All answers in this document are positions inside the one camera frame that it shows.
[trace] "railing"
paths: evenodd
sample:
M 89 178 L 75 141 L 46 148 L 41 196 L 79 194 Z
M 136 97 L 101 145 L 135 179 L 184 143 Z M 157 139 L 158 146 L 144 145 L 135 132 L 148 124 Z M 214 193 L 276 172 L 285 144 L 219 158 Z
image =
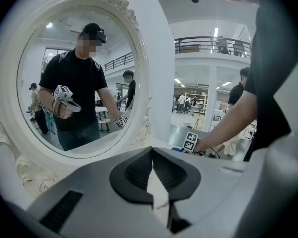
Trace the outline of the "railing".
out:
M 118 57 L 112 61 L 110 61 L 109 63 L 105 64 L 105 72 L 114 69 L 118 66 L 121 65 L 126 65 L 129 62 L 133 62 L 134 61 L 134 57 L 133 57 L 133 53 L 127 53 L 121 57 Z
M 213 37 L 213 36 L 194 36 L 174 39 L 175 53 L 222 53 L 240 57 L 250 57 L 251 48 L 249 42 L 241 40 Z M 127 53 L 105 64 L 105 72 L 121 65 L 133 62 L 133 54 Z

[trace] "beige shorts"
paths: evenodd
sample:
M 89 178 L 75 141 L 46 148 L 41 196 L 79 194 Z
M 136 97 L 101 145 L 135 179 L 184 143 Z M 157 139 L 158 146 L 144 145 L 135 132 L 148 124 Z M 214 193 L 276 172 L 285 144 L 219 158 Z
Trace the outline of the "beige shorts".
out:
M 240 141 L 240 134 L 238 134 L 237 136 L 235 136 L 234 138 L 230 139 L 229 141 L 225 142 L 223 145 L 225 146 L 224 149 L 224 154 L 225 155 L 235 155 L 236 153 L 236 145 L 239 143 Z

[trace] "ceiling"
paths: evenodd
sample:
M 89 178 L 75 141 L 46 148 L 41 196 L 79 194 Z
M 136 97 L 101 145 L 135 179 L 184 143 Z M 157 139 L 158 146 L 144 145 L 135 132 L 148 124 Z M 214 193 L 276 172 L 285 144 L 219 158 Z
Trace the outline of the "ceiling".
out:
M 52 21 L 53 26 L 51 28 L 44 28 L 38 38 L 66 40 L 76 43 L 78 34 L 89 23 L 97 23 L 105 30 L 107 42 L 103 45 L 104 50 L 111 51 L 118 44 L 127 41 L 124 33 L 112 20 L 104 15 L 90 11 L 64 13 Z
M 255 27 L 257 6 L 225 0 L 159 0 L 169 23 L 196 19 L 226 20 Z
M 208 66 L 176 66 L 175 78 L 179 79 L 185 86 L 197 86 L 197 84 L 209 84 L 209 67 Z M 217 67 L 217 86 L 221 89 L 232 89 L 240 81 L 239 70 Z

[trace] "window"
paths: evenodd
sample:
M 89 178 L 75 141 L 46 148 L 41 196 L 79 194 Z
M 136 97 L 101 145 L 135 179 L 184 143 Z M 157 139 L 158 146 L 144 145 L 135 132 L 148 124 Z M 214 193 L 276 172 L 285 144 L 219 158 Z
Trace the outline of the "window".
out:
M 52 57 L 56 56 L 57 54 L 64 53 L 66 51 L 68 51 L 68 50 L 45 49 L 41 73 L 43 73 L 45 71 L 45 68 L 48 65 L 48 63 L 51 61 Z

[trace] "white mirror frame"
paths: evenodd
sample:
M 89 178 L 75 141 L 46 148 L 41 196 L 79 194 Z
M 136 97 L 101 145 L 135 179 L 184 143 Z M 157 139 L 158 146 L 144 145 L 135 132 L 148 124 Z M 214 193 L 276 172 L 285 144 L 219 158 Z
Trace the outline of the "white mirror frame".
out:
M 127 0 L 48 0 L 28 15 L 20 15 L 20 10 L 13 14 L 12 9 L 5 19 L 10 27 L 0 29 L 0 86 L 4 86 L 0 89 L 0 123 L 3 127 L 0 145 L 7 145 L 14 153 L 21 181 L 33 197 L 37 197 L 80 166 L 120 154 L 130 149 L 131 145 L 134 145 L 133 148 L 135 145 L 142 147 L 150 138 L 151 127 L 147 117 L 148 59 L 136 17 L 132 10 L 128 10 L 128 5 Z M 127 34 L 129 43 L 133 44 L 130 46 L 135 59 L 137 90 L 136 105 L 130 114 L 132 119 L 129 120 L 129 127 L 122 130 L 123 135 L 117 136 L 111 146 L 98 151 L 91 150 L 77 158 L 77 155 L 70 152 L 56 153 L 57 148 L 47 147 L 38 133 L 33 133 L 29 121 L 24 118 L 25 111 L 20 108 L 17 87 L 21 83 L 18 69 L 19 64 L 22 64 L 22 53 L 37 27 L 45 26 L 44 23 L 53 15 L 69 7 L 79 6 L 97 8 L 104 14 L 112 15 L 111 19 L 118 25 L 124 25 L 123 31 Z

